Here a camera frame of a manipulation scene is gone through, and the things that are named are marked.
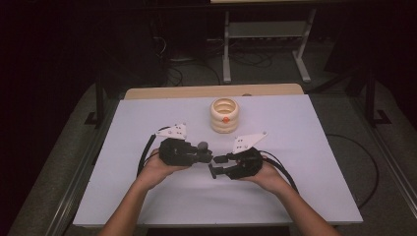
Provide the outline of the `cream ribbed holder cup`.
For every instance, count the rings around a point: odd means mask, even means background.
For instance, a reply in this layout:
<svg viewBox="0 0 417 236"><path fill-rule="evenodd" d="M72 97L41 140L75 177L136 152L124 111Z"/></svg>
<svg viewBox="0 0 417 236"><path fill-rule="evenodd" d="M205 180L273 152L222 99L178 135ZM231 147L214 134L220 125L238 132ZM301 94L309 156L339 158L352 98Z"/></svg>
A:
<svg viewBox="0 0 417 236"><path fill-rule="evenodd" d="M239 125L239 104L232 98L219 98L209 108L210 125L220 134L234 132Z"/></svg>

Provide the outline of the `black metal stand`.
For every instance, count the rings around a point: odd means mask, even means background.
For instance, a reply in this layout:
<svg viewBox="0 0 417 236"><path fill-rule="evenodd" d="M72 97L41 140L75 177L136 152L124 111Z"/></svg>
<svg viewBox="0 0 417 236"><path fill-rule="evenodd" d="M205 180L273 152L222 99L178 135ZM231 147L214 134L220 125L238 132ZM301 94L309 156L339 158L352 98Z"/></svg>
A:
<svg viewBox="0 0 417 236"><path fill-rule="evenodd" d="M390 124L391 121L383 110L375 109L376 79L372 70L369 70L365 95L365 118L368 123L376 128L380 124Z"/></svg>
<svg viewBox="0 0 417 236"><path fill-rule="evenodd" d="M99 128L104 119L104 98L103 98L103 86L101 82L101 74L98 73L95 77L95 111L91 112L86 121L86 125L94 125L95 128Z"/></svg>

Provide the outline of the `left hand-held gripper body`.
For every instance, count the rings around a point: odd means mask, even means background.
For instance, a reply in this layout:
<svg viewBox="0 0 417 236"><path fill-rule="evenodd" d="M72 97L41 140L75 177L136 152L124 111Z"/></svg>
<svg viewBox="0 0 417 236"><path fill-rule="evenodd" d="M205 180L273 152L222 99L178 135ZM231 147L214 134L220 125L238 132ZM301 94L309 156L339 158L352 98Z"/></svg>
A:
<svg viewBox="0 0 417 236"><path fill-rule="evenodd" d="M187 127L184 123L161 128L155 134L163 137L158 154L166 165L192 166L197 162L197 148L186 141Z"/></svg>

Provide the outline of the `person's right hand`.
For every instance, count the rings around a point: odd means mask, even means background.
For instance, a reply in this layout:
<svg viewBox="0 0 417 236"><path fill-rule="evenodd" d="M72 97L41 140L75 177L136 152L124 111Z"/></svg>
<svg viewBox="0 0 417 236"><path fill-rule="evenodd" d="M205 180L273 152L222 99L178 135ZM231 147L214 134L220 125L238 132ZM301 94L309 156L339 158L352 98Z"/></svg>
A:
<svg viewBox="0 0 417 236"><path fill-rule="evenodd" d="M291 189L288 183L281 177L273 165L263 162L261 170L254 176L244 177L242 181L250 181L259 185L264 190L275 195L282 194Z"/></svg>

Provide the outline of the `person's left hand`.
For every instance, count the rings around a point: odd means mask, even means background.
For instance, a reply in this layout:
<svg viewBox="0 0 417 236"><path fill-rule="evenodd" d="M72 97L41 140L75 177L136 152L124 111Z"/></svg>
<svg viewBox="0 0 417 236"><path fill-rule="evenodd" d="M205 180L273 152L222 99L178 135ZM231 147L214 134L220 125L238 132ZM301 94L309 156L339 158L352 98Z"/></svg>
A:
<svg viewBox="0 0 417 236"><path fill-rule="evenodd" d="M134 184L142 191L149 191L169 175L185 169L187 169L187 166L171 166L165 164L159 158L159 150L154 149Z"/></svg>

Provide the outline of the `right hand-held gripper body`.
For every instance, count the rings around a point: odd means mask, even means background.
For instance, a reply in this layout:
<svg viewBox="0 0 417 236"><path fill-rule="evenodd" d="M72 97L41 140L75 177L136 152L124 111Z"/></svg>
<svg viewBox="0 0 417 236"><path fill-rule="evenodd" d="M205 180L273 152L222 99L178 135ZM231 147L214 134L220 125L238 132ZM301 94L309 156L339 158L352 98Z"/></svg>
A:
<svg viewBox="0 0 417 236"><path fill-rule="evenodd" d="M254 176L263 165L263 157L255 148L255 144L268 135L267 132L238 136L234 139L232 152L226 160L234 160L236 164L225 169L225 174L232 180Z"/></svg>

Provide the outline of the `white metal desk frame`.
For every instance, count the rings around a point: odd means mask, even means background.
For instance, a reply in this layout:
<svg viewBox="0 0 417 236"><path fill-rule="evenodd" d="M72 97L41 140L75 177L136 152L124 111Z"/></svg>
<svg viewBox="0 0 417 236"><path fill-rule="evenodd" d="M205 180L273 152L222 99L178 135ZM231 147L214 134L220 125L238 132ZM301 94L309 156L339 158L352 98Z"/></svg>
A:
<svg viewBox="0 0 417 236"><path fill-rule="evenodd" d="M231 22L230 13L224 16L224 45L222 56L222 77L227 84L232 82L229 40L241 38L284 38L300 37L301 43L297 50L292 51L294 62L304 83L310 83L312 79L303 61L303 53L316 17L317 10L312 9L305 21L284 22Z"/></svg>

